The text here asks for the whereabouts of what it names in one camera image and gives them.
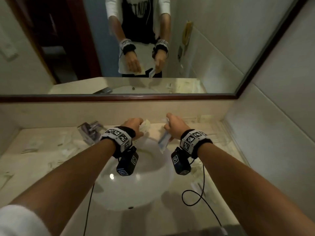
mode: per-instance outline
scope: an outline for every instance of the white cloth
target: white cloth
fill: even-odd
[[[122,10],[122,1],[123,0],[105,0],[107,17],[116,16],[120,23],[123,23],[123,10]],[[133,4],[138,4],[142,1],[147,0],[127,0],[132,6],[132,10],[135,13],[136,7],[133,7]],[[170,0],[153,0],[153,32],[155,33],[156,38],[160,35],[160,16],[164,13],[171,15]],[[143,43],[134,43],[136,46],[135,53],[137,54],[142,73],[140,75],[145,75],[145,71],[151,68],[155,69],[155,62],[152,58],[153,44],[143,44]],[[120,50],[119,53],[119,70],[121,74],[134,74],[128,71],[128,66],[126,64],[125,56]]]
[[[0,209],[0,236],[51,236],[43,221],[23,206]]]

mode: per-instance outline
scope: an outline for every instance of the person's left hand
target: person's left hand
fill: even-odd
[[[129,118],[127,121],[125,121],[122,126],[123,127],[129,127],[133,129],[136,132],[136,136],[132,139],[133,141],[136,139],[139,139],[140,137],[143,137],[144,133],[139,131],[140,125],[143,123],[142,118]]]
[[[167,58],[166,51],[158,50],[158,52],[155,56],[155,73],[156,74],[158,74],[162,71],[166,58]]]

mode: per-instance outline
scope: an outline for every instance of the mirror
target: mirror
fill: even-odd
[[[0,0],[0,95],[234,95],[297,0]]]

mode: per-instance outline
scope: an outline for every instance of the mirror frame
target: mirror frame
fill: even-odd
[[[245,74],[242,82],[238,86],[234,94],[110,94],[110,95],[0,95],[0,103],[38,103],[38,102],[113,102],[113,101],[160,101],[160,100],[232,100],[238,99],[251,80],[254,78],[258,70],[262,67],[277,43],[283,37],[289,26],[292,24],[296,16],[299,14],[303,6],[308,0],[294,0],[290,8],[286,12],[273,32],[266,45],[252,64],[249,71]],[[14,5],[14,1],[10,0],[10,7]],[[69,1],[68,6],[81,5],[82,0],[78,2]]]

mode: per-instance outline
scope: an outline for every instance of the person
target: person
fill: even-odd
[[[105,4],[120,47],[118,72],[123,77],[149,77],[155,69],[153,78],[162,78],[171,32],[170,0],[105,0]]]
[[[191,132],[180,117],[167,117],[164,128],[173,138]],[[142,122],[129,119],[120,128],[133,132],[135,140],[143,136]],[[60,235],[116,151],[116,142],[105,138],[48,173],[0,209],[0,235]],[[249,236],[315,235],[315,224],[254,170],[209,142],[200,145],[197,154]]]

